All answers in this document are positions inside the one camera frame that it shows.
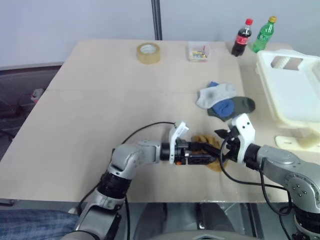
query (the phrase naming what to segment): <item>dark green sock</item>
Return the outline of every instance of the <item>dark green sock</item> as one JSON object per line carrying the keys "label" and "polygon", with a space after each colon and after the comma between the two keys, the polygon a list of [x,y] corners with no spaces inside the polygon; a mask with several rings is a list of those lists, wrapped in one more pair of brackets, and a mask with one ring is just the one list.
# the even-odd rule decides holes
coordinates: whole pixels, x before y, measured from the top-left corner
{"label": "dark green sock", "polygon": [[209,116],[216,117],[218,119],[221,119],[222,121],[227,121],[229,119],[232,119],[240,114],[249,114],[253,112],[256,109],[255,101],[253,101],[251,98],[245,97],[245,96],[235,96],[231,98],[231,100],[234,103],[234,111],[231,115],[226,117],[221,117],[212,109],[212,107],[207,109],[207,113]]}

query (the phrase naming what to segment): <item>plastic box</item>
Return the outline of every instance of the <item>plastic box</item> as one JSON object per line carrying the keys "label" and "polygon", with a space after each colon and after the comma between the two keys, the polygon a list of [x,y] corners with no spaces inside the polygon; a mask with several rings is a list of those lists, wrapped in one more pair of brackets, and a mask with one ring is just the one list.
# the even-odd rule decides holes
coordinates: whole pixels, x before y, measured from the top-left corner
{"label": "plastic box", "polygon": [[[299,64],[288,68],[292,60]],[[303,138],[276,136],[277,146],[320,152],[320,57],[288,49],[259,51],[256,67],[277,125],[309,132]]]}
{"label": "plastic box", "polygon": [[210,59],[208,42],[190,41],[186,47],[186,56],[190,62],[205,63]]}

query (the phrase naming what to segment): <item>green soda bottle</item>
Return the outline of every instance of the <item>green soda bottle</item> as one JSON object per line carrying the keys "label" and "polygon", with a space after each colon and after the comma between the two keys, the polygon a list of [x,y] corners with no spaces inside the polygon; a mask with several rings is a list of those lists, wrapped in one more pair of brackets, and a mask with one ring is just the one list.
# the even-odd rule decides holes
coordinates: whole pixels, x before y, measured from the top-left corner
{"label": "green soda bottle", "polygon": [[271,16],[268,23],[260,29],[260,33],[258,34],[256,41],[252,46],[252,51],[257,53],[266,48],[268,41],[270,40],[272,34],[274,34],[274,23],[276,20],[276,16]]}

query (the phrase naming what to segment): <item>sock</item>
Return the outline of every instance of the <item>sock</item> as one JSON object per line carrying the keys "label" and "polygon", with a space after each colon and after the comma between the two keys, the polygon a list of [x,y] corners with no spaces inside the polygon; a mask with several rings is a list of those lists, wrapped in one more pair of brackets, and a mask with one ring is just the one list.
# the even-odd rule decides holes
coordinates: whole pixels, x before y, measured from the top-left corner
{"label": "sock", "polygon": [[234,111],[231,115],[222,117],[219,116],[213,108],[207,109],[207,113],[209,116],[217,117],[221,119],[222,121],[227,121],[229,119],[232,119],[240,114],[249,114],[253,112],[256,109],[256,103],[251,98],[245,97],[245,96],[236,96],[231,98],[231,101],[233,101],[234,104]]}
{"label": "sock", "polygon": [[236,87],[232,84],[222,83],[207,87],[199,91],[199,98],[195,104],[202,109],[209,109],[220,101],[233,98],[237,95]]}
{"label": "sock", "polygon": [[[219,83],[212,81],[209,84],[209,87],[215,87],[219,85]],[[235,109],[234,102],[230,99],[222,100],[215,105],[213,105],[212,109],[218,114],[220,117],[228,117],[230,116]]]}

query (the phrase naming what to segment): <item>coca-cola bottle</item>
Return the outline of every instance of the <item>coca-cola bottle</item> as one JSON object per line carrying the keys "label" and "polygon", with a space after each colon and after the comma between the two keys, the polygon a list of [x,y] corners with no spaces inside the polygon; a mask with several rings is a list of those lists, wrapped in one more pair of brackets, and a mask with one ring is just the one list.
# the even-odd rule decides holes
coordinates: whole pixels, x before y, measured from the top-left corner
{"label": "coca-cola bottle", "polygon": [[238,35],[235,38],[234,45],[231,51],[232,55],[236,57],[241,56],[245,48],[248,44],[248,40],[252,34],[251,32],[251,25],[253,23],[252,18],[247,18],[245,21],[245,25],[238,31]]}

